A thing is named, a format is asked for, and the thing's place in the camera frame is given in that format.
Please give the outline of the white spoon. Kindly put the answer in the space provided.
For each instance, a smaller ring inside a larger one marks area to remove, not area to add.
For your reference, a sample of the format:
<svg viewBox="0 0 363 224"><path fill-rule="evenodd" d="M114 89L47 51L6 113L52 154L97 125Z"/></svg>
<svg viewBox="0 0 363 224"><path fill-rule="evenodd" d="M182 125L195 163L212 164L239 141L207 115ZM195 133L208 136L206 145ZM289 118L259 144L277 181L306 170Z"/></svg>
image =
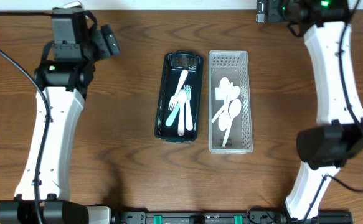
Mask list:
<svg viewBox="0 0 363 224"><path fill-rule="evenodd" d="M240 99L233 100L229 106L230 119L228 122L227 129L225 131L225 136L224 136L223 143L222 143L223 147L225 147L227 144L233 120L235 117L237 117L240 114L241 108L242 108L242 103L241 103Z"/></svg>
<svg viewBox="0 0 363 224"><path fill-rule="evenodd" d="M227 77L222 77L219 83L219 95L221 96L221 99L224 99L228 93L228 90L230 88L230 81Z"/></svg>
<svg viewBox="0 0 363 224"><path fill-rule="evenodd" d="M227 129L228 121L229 121L229 114L227 112L228 107L229 107L229 103L227 102L227 98L228 98L228 95L225 95L224 109L223 109L223 111L221 112L221 114L220 114L220 116L218 118L218 126L219 126L219 129L221 131L225 131Z"/></svg>
<svg viewBox="0 0 363 224"><path fill-rule="evenodd" d="M227 90L227 94L226 94L226 101L225 103L220 107L220 109L218 110L218 112L216 112L216 114L214 115L214 117L212 118L211 122L214 123L219 116L224 112L228 110L229 104L232 100L235 100L238 98L240 94L240 87L239 86L233 86L233 87L229 87Z"/></svg>

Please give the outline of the white fork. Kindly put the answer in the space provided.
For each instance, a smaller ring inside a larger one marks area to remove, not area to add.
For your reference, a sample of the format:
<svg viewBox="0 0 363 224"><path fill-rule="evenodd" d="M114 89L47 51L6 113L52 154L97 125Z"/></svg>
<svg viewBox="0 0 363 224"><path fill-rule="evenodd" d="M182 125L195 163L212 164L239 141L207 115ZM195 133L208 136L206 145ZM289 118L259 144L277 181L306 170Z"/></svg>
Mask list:
<svg viewBox="0 0 363 224"><path fill-rule="evenodd" d="M188 131L192 131L193 124L192 124L192 114L191 114L191 104L190 100L192 97L192 87L190 85L184 85L184 89L186 91L187 100L186 100L186 129Z"/></svg>
<svg viewBox="0 0 363 224"><path fill-rule="evenodd" d="M180 75L180 77L179 77L179 81L178 81L178 83L177 83L176 91L175 91L174 95L171 97L171 99L170 99L170 101L169 101L169 107L168 107L168 109L169 109L169 110L171 110L171 111L172 111L172 110L176 107L176 105L177 105L177 102L178 102L178 100L177 100L178 93L179 93L179 91L181 90L181 88L182 88L182 86L183 86L183 84L184 84L184 82L185 82L185 80L186 80L187 76L188 76L188 70L183 69L183 70L182 70L182 72L181 72L181 75Z"/></svg>

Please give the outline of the black plastic basket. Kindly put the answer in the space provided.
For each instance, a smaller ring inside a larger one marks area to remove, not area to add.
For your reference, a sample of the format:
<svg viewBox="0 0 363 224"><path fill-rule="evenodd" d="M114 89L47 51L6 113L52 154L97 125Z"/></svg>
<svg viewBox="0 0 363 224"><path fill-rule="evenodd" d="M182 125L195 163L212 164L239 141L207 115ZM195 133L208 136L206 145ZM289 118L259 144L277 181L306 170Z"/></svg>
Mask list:
<svg viewBox="0 0 363 224"><path fill-rule="evenodd" d="M164 56L163 72L161 77L161 86L159 89L158 108L156 114L156 124L154 128L154 135L165 141L169 142L185 142L195 141L198 135L199 115L200 115L200 99L202 92L202 77L204 68L204 59L200 55L191 52L177 51L175 53L168 53ZM188 70L188 76L184 85L192 87L192 98L190 100L191 113L192 113L192 131L186 129L186 104L184 105L184 121L185 133L183 136L177 134L177 127L179 121L179 111L172 126L167 127L165 122L171 114L168 109L169 101L174 95L179 77L183 69Z"/></svg>

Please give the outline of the white utensil handle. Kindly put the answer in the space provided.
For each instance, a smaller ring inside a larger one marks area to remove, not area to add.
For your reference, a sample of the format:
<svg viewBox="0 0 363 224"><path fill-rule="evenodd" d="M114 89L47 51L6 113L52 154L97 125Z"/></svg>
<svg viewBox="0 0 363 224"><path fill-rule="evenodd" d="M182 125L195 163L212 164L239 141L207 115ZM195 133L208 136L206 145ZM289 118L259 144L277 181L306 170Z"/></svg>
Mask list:
<svg viewBox="0 0 363 224"><path fill-rule="evenodd" d="M185 133L185 121L184 121L184 105L187 100L187 93L185 89L181 89L177 95L178 103L179 103L179 121L177 127L177 134L179 136L183 136Z"/></svg>

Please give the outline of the mint green plastic fork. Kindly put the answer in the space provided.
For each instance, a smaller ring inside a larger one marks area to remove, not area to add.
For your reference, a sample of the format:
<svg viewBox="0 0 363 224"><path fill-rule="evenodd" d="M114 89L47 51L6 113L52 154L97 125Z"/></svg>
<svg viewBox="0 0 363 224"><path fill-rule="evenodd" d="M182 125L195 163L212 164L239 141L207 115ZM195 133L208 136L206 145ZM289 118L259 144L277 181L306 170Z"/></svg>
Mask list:
<svg viewBox="0 0 363 224"><path fill-rule="evenodd" d="M167 120L165 122L165 125L167 127L172 126L178 111L179 111L179 104L177 103L176 107L172 110L171 114L168 116L168 118L167 118Z"/></svg>

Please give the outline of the clear white plastic basket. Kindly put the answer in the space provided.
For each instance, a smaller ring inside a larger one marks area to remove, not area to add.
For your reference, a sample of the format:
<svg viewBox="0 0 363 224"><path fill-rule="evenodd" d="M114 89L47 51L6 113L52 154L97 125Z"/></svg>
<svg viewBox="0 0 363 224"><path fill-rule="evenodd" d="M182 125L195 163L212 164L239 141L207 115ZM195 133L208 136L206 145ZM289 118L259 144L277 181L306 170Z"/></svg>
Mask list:
<svg viewBox="0 0 363 224"><path fill-rule="evenodd" d="M234 118L229 138L222 146L225 131L218 126L218 119L211 120L224 104L219 95L219 83L227 77L230 87L239 86L242 108ZM209 52L209 150L217 154L245 154L253 151L252 121L250 111L250 84L248 54L246 51L211 50Z"/></svg>

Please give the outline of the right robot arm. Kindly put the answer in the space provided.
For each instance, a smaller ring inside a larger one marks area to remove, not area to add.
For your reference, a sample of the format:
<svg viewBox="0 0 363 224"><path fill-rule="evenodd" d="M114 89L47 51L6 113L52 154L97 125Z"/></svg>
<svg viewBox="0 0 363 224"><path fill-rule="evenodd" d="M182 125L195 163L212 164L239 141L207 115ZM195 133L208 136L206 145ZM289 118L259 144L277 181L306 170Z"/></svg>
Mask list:
<svg viewBox="0 0 363 224"><path fill-rule="evenodd" d="M301 161L285 210L267 213L272 223L351 223L349 212L322 212L328 185L363 150L363 107L351 59L351 22L357 6L347 0L261 0L256 20L285 22L301 37L313 65L318 111L315 128L298 133Z"/></svg>

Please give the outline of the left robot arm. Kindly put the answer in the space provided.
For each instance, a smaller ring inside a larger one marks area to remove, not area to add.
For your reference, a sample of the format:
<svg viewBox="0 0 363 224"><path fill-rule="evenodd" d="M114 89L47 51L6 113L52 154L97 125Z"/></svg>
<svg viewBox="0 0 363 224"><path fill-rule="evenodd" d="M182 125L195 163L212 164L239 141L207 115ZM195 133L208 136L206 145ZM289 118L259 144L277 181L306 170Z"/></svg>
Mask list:
<svg viewBox="0 0 363 224"><path fill-rule="evenodd" d="M95 17L79 2L56 7L50 16L54 38L32 77L37 116L31 148L14 198L0 201L0 223L116 223L107 205L70 201L68 173L95 63L120 49L111 26L88 25Z"/></svg>

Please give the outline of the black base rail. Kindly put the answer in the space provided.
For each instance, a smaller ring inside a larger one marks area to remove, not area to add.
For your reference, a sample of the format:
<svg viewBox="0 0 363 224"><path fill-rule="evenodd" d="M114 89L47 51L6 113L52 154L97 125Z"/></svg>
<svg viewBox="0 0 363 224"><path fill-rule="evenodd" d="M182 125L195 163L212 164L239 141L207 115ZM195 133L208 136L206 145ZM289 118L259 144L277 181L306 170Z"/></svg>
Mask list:
<svg viewBox="0 0 363 224"><path fill-rule="evenodd" d="M353 224L352 214L345 211L320 211L318 216L303 220L290 218L287 213L254 208L247 212L225 213L146 213L144 211L116 212L114 224Z"/></svg>

